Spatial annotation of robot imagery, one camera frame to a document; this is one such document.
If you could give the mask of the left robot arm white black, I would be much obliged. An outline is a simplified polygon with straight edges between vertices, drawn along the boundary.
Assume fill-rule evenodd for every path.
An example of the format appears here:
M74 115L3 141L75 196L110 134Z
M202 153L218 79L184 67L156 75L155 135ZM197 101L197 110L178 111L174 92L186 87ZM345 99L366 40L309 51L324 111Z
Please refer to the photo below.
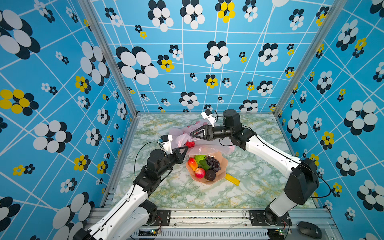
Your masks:
M137 229L156 220L158 207L148 198L170 173L174 165L182 164L188 147L166 153L161 149L150 152L147 164L136 176L127 194L96 224L88 230L80 229L74 240L126 240Z

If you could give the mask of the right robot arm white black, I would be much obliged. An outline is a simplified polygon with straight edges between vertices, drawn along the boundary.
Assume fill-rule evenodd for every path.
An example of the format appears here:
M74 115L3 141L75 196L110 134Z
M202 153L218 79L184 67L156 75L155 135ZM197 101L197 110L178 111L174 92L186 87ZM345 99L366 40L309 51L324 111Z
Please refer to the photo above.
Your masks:
M251 128L244 126L235 110L225 110L223 123L217 126L211 111L204 111L202 116L209 120L209 124L192 131L191 137L205 141L229 138L233 145L262 158L287 178L284 191L264 210L268 225L277 225L291 209L304 205L319 187L317 166L312 160L301 160L269 144Z

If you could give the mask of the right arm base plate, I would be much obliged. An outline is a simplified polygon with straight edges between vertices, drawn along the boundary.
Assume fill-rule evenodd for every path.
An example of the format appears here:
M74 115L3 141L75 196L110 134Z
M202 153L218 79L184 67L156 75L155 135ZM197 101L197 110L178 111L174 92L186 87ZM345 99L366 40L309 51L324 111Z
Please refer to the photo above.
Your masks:
M245 213L246 219L251 221L253 227L291 227L292 221L289 213L284 214L275 224L267 223L264 210L248 210Z

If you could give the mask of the pink translucent plastic bag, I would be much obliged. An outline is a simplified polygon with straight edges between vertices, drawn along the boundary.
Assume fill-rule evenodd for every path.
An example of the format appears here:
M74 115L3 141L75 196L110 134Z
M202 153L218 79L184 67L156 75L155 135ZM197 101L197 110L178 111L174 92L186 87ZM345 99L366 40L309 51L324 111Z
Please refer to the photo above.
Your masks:
M207 121L197 121L194 125L190 125L183 128L172 127L169 129L169 135L172 136L171 146L172 148L185 147L187 142L195 143L193 147L189 147L187 155L209 155L216 152L222 154L231 154L235 150L235 146L229 146L231 141L229 139L206 141L190 136L190 133L197 130L202 126L212 125Z

